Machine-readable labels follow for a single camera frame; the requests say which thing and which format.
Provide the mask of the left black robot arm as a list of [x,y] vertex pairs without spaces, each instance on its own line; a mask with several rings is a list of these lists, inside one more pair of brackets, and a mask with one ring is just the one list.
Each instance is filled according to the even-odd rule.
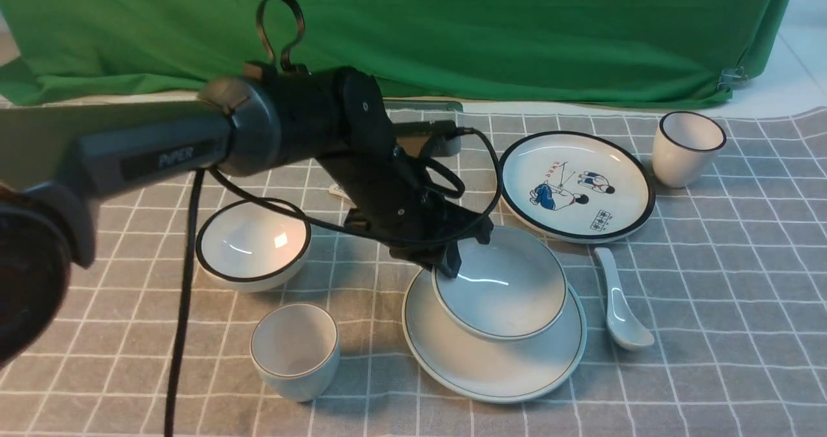
[[397,259],[457,275],[457,242],[490,242],[490,210],[457,204],[434,160],[397,142],[377,81],[354,68],[316,74],[251,63],[195,101],[14,108],[2,112],[2,363],[59,311],[71,266],[96,258],[110,198],[192,170],[246,177],[314,159],[354,205],[344,233]]

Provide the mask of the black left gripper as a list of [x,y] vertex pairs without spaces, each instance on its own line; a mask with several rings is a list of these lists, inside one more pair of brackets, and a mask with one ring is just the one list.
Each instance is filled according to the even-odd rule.
[[459,240],[490,244],[494,223],[455,204],[461,187],[432,181],[430,170],[445,170],[436,160],[407,155],[398,145],[381,153],[339,149],[317,160],[352,200],[337,231],[377,240],[395,259],[431,261],[432,272],[449,280],[463,263]]

